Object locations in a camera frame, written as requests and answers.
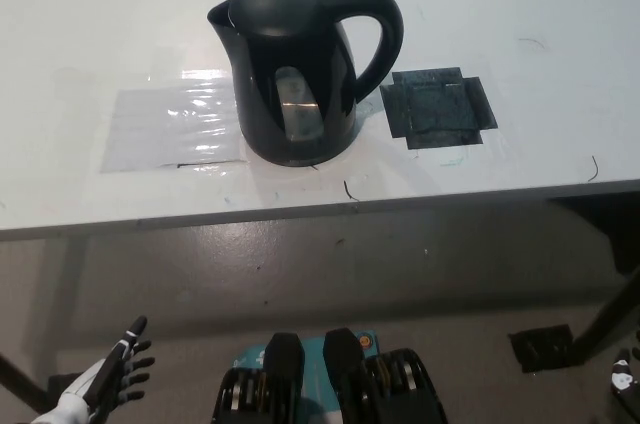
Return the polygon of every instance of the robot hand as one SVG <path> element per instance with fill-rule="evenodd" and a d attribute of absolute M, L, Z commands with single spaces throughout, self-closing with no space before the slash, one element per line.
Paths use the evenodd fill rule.
<path fill-rule="evenodd" d="M 636 333 L 636 338 L 640 342 L 640 331 Z M 640 349 L 634 347 L 632 353 L 636 359 L 640 359 Z M 629 350 L 622 349 L 613 364 L 611 390 L 629 415 L 640 423 L 640 384 L 631 374 L 630 360 Z"/>
<path fill-rule="evenodd" d="M 134 356 L 151 347 L 151 341 L 138 342 L 146 325 L 146 317 L 136 319 L 109 355 L 78 377 L 62 393 L 56 408 L 32 424 L 102 424 L 116 407 L 142 399 L 144 391 L 128 388 L 147 381 L 149 374 L 132 373 L 155 362 L 153 357 L 132 362 Z"/>

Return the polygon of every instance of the white table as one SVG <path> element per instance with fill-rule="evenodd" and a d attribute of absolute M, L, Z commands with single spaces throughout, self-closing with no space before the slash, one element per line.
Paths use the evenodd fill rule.
<path fill-rule="evenodd" d="M 205 19 L 221 1 L 0 0 L 0 237 L 640 189 L 639 0 L 397 0 L 394 69 L 480 76 L 499 125 L 483 145 L 408 151 L 376 91 L 355 142 L 318 170 L 247 149 L 248 163 L 101 172 L 119 90 L 159 65 L 229 70 Z M 362 70 L 377 24 L 346 28 Z"/>

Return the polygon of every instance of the clear plastic sheet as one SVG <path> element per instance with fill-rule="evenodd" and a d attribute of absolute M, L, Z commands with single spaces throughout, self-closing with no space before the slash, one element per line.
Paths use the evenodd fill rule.
<path fill-rule="evenodd" d="M 190 72 L 118 93 L 102 172 L 246 160 L 231 77 Z"/>

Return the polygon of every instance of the kettle base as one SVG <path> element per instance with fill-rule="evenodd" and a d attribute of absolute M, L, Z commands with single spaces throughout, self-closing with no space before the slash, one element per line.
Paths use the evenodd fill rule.
<path fill-rule="evenodd" d="M 272 164 L 276 164 L 278 166 L 285 166 L 285 167 L 309 167 L 309 166 L 315 166 L 316 164 L 322 164 L 323 162 L 333 159 L 338 154 L 341 154 L 347 147 L 349 147 L 349 145 L 353 142 L 354 138 L 355 138 L 355 132 L 354 132 L 354 128 L 352 127 L 351 130 L 344 135 L 341 141 L 331 146 L 331 148 L 327 152 L 324 152 L 320 156 L 313 156 L 305 159 L 284 157 L 284 156 L 274 157 L 272 155 L 267 155 L 263 152 L 260 152 L 260 149 L 258 149 L 257 147 L 252 146 L 251 143 L 246 139 L 246 137 L 245 137 L 245 140 L 254 153 L 256 153 L 265 161 L 268 161 Z"/>

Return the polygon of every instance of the kettle handle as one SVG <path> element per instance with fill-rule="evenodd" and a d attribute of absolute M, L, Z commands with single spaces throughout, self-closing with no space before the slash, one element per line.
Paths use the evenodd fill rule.
<path fill-rule="evenodd" d="M 335 22 L 355 16 L 368 16 L 382 26 L 380 42 L 373 59 L 356 79 L 355 99 L 362 101 L 386 77 L 402 47 L 404 24 L 394 0 L 319 0 Z"/>

